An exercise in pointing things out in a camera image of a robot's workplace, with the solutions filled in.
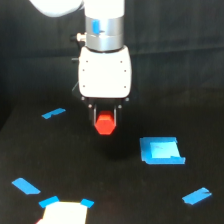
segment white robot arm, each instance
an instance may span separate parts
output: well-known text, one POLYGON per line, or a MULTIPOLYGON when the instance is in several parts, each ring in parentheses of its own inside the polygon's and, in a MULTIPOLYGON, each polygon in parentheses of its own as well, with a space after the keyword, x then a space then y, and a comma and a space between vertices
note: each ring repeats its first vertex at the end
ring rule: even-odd
POLYGON ((50 17, 84 8, 86 32, 77 34, 77 40, 85 42, 79 57, 79 97, 87 104, 98 132, 110 135, 117 124, 117 110, 121 110, 122 102, 128 100, 131 91, 131 59, 123 43, 125 0, 30 1, 50 17), (98 105, 103 104, 108 108, 113 105, 113 118, 108 111, 97 113, 98 105))

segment black surface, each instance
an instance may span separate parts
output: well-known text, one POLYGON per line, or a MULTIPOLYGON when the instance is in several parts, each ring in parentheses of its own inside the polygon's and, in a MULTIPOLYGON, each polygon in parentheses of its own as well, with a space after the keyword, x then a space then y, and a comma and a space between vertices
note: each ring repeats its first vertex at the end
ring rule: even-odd
POLYGON ((223 223, 223 108, 127 107, 122 126, 99 136, 80 103, 18 105, 0 133, 0 223, 35 223, 38 202, 95 201, 87 224, 223 223), (48 120, 42 114, 66 112, 48 120), (185 165, 141 161, 139 138, 175 136, 185 165), (11 182, 25 178, 39 195, 11 182), (213 197, 188 206, 182 197, 208 188, 213 197))

